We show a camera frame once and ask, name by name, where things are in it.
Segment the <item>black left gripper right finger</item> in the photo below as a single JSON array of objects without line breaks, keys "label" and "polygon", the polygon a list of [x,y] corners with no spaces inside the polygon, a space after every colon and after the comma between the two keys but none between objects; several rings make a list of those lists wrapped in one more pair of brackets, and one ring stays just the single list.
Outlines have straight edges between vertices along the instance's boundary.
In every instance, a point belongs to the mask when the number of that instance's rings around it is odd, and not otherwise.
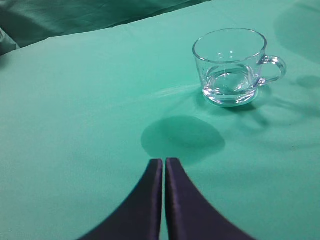
[{"label": "black left gripper right finger", "polygon": [[251,240],[200,193],[178,158],[165,161],[165,216],[170,240]]}]

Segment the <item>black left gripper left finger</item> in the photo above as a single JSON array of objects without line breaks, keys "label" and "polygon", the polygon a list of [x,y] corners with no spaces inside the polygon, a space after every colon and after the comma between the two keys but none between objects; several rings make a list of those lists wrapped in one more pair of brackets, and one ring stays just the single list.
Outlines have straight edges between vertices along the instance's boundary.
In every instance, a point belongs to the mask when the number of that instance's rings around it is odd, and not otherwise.
[{"label": "black left gripper left finger", "polygon": [[82,240],[158,240],[163,201],[163,161],[151,159],[141,179],[102,223]]}]

